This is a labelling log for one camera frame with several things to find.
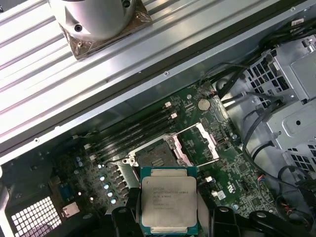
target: capacitor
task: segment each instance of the capacitor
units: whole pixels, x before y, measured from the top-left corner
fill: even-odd
[[[232,208],[237,211],[239,209],[239,206],[237,204],[232,204]]]
[[[109,189],[109,187],[110,187],[110,184],[104,184],[104,185],[103,185],[103,188],[104,188],[104,189]]]
[[[111,199],[111,203],[112,204],[115,204],[117,202],[117,198],[116,197],[113,197],[112,199]]]
[[[112,196],[113,196],[113,192],[114,192],[114,191],[112,191],[112,190],[109,191],[109,192],[108,192],[108,197],[112,197]]]

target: wire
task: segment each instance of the wire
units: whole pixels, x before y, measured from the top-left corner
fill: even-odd
[[[258,114],[260,113],[263,113],[263,109],[262,108],[259,108],[257,110],[253,110],[251,111],[250,113],[248,113],[241,121],[241,125],[240,125],[240,131],[241,131],[241,139],[243,140],[244,139],[244,135],[243,135],[243,128],[245,126],[245,123],[246,123],[246,120],[247,118],[249,118],[250,116],[252,116],[255,112],[257,112]]]
[[[255,63],[261,57],[262,53],[268,49],[275,48],[275,45],[287,43],[293,40],[298,40],[316,33],[316,29],[313,27],[316,25],[316,18],[308,20],[304,23],[298,24],[296,26],[284,26],[278,29],[277,31],[263,37],[260,42],[258,43],[258,48],[251,53],[245,60],[243,60],[240,65],[250,67],[253,63]],[[236,68],[236,67],[229,67],[226,70],[230,70],[230,73],[226,73],[225,70],[222,74],[229,75],[234,73],[229,81],[217,92],[219,98],[223,98],[234,86],[237,80],[241,77],[244,72],[244,68]],[[211,79],[211,82],[214,83],[215,81],[220,80],[220,75],[214,76]]]
[[[261,180],[265,180],[265,176],[263,174],[258,178],[258,181],[261,181]]]
[[[243,143],[243,146],[242,146],[242,153],[245,157],[245,159],[250,162],[250,164],[255,167],[257,170],[259,170],[260,172],[262,172],[266,177],[269,177],[275,181],[277,181],[278,183],[281,183],[281,184],[284,184],[284,185],[288,185],[290,187],[293,187],[293,188],[297,188],[295,187],[294,185],[292,184],[289,184],[287,182],[284,182],[276,177],[274,177],[273,175],[269,174],[268,172],[264,171],[260,166],[258,166],[252,159],[252,157],[250,156],[250,154],[248,153],[247,151],[247,144],[253,134],[253,132],[255,131],[255,129],[257,128],[257,126],[267,117],[269,116],[272,111],[274,111],[277,107],[279,106],[279,102],[278,101],[274,101],[272,102],[267,108],[266,110],[261,114],[259,115],[259,117],[254,121],[254,123],[252,124],[252,126],[249,128],[247,134],[246,134],[246,137],[245,137],[245,140],[244,140],[244,143]]]
[[[277,99],[278,97],[275,97],[275,96],[271,96],[271,95],[266,95],[266,94],[261,94],[261,93],[256,93],[256,92],[250,92],[250,91],[247,91],[246,92],[246,95],[253,95],[253,96],[257,96],[259,98],[262,98],[262,99],[266,99],[266,100],[275,100]],[[229,103],[229,102],[232,102],[232,101],[235,101],[237,99],[240,99],[244,97],[244,94],[240,93],[230,99],[226,99],[226,100],[223,100],[222,103],[223,104],[226,104],[226,103]]]
[[[224,65],[230,65],[230,66],[233,66],[233,67],[245,68],[245,69],[248,69],[248,68],[249,68],[248,66],[242,65],[242,64],[229,63],[229,62],[222,62],[222,63],[219,63],[219,64],[215,65],[214,67],[210,68],[210,69],[203,75],[203,77],[200,79],[198,85],[201,86],[201,84],[202,84],[202,82],[203,82],[204,79],[213,76],[213,75],[211,74],[211,72],[213,72],[216,68],[218,68],[218,67],[220,67],[220,66],[224,66]]]
[[[258,155],[263,149],[265,149],[265,148],[267,148],[267,147],[274,147],[273,142],[272,142],[272,141],[269,141],[269,142],[267,142],[266,144],[263,144],[262,146],[260,146],[260,147],[255,151],[255,153],[253,154],[252,160],[254,161],[254,160],[256,159],[257,155]]]
[[[296,215],[298,215],[300,218],[302,218],[303,219],[303,221],[305,222],[305,228],[306,228],[306,230],[307,231],[311,231],[312,230],[312,225],[313,225],[313,223],[314,223],[314,220],[313,220],[313,217],[310,215],[310,214],[308,214],[308,213],[306,213],[306,212],[304,212],[304,211],[300,211],[300,210],[297,210],[297,209],[294,209],[294,210],[292,210],[291,211],[291,213],[290,213],[290,215],[291,214],[296,214]]]
[[[236,96],[234,96],[234,97],[232,97],[232,98],[229,98],[229,99],[223,100],[223,101],[222,101],[222,103],[223,103],[223,104],[227,104],[227,103],[229,103],[229,102],[232,102],[232,101],[238,100],[238,99],[240,99],[240,98],[242,98],[242,97],[244,97],[244,96],[243,96],[243,94],[242,94],[242,93],[240,93],[240,94],[238,94],[238,95],[236,95]]]
[[[286,165],[286,166],[282,167],[282,169],[280,169],[280,171],[279,171],[278,174],[277,174],[277,178],[280,179],[280,180],[282,180],[282,179],[283,179],[283,173],[284,173],[287,169],[289,169],[291,173],[292,173],[291,169],[298,170],[298,171],[300,171],[303,175],[305,175],[305,177],[306,177],[307,179],[312,179],[311,176],[310,176],[305,170],[303,170],[303,169],[301,169],[301,168],[299,168],[299,167],[293,166],[293,165]],[[282,189],[283,189],[283,186],[282,186],[282,184],[279,183],[279,193],[278,193],[279,195],[282,194]]]
[[[275,204],[277,204],[277,201],[278,201],[281,197],[283,197],[284,195],[292,194],[292,193],[296,193],[296,192],[298,192],[298,190],[291,190],[291,191],[287,191],[287,192],[284,192],[284,193],[282,193],[282,194],[279,194],[279,195],[276,197],[276,199],[275,199]]]

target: chip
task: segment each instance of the chip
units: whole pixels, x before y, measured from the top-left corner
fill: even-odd
[[[141,224],[146,235],[197,234],[197,180],[188,170],[196,174],[195,167],[142,167]]]
[[[257,198],[257,197],[255,199],[251,200],[251,202],[254,206],[259,206],[261,204],[259,198]]]
[[[241,164],[240,166],[238,166],[238,169],[241,171],[241,173],[243,173],[247,170],[247,165]]]

